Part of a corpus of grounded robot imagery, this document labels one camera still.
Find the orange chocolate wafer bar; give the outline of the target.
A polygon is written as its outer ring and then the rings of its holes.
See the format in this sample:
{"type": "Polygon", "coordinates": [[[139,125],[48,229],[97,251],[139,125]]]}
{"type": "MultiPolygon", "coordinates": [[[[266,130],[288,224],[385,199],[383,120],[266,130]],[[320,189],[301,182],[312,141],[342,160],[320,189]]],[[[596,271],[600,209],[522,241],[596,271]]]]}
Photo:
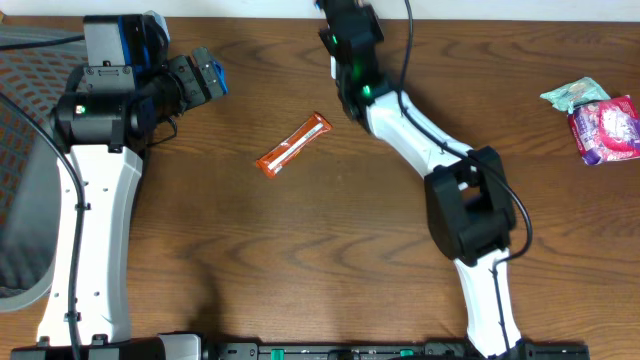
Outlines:
{"type": "Polygon", "coordinates": [[[256,161],[256,167],[274,178],[302,149],[333,129],[325,117],[314,112],[295,132],[256,161]]]}

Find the teal snack packet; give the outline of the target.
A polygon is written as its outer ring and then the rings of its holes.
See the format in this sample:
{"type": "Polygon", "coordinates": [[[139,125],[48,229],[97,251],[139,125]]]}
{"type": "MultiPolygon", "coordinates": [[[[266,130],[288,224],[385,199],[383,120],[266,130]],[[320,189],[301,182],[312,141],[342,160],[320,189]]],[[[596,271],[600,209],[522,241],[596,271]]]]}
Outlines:
{"type": "Polygon", "coordinates": [[[556,110],[568,114],[572,114],[576,108],[582,105],[611,99],[605,90],[590,77],[583,77],[542,93],[540,98],[550,102],[556,110]]]}

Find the purple snack packet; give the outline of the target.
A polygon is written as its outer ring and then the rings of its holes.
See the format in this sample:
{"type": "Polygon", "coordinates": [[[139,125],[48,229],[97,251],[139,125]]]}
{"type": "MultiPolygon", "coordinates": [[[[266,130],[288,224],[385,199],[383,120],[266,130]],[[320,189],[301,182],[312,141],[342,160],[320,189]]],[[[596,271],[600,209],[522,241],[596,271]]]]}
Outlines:
{"type": "Polygon", "coordinates": [[[639,111],[629,95],[583,105],[568,123],[589,166],[639,157],[639,111]]]}

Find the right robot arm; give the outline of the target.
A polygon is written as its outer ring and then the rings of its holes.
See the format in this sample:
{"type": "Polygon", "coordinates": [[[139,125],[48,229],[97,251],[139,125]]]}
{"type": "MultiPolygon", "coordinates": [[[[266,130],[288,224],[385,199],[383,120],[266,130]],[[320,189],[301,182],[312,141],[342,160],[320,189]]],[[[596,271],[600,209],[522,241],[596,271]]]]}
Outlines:
{"type": "Polygon", "coordinates": [[[327,21],[319,37],[347,116],[391,146],[424,180],[432,240],[460,278],[467,339],[485,359],[507,359],[522,340],[512,312],[507,264],[521,202],[498,153],[475,150],[442,131],[380,69],[384,39],[370,4],[316,0],[327,21]]]}

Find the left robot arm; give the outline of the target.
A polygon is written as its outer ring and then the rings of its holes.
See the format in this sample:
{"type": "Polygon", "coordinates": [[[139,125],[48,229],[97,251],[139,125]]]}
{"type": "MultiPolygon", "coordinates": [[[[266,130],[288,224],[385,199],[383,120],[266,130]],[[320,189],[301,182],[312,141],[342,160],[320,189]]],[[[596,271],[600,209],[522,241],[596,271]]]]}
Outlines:
{"type": "Polygon", "coordinates": [[[160,14],[88,15],[87,60],[50,112],[44,141],[57,157],[60,217],[50,295],[26,359],[205,359],[203,335],[134,338],[127,295],[132,212],[154,131],[226,95],[223,67],[204,47],[171,56],[160,14]]]}

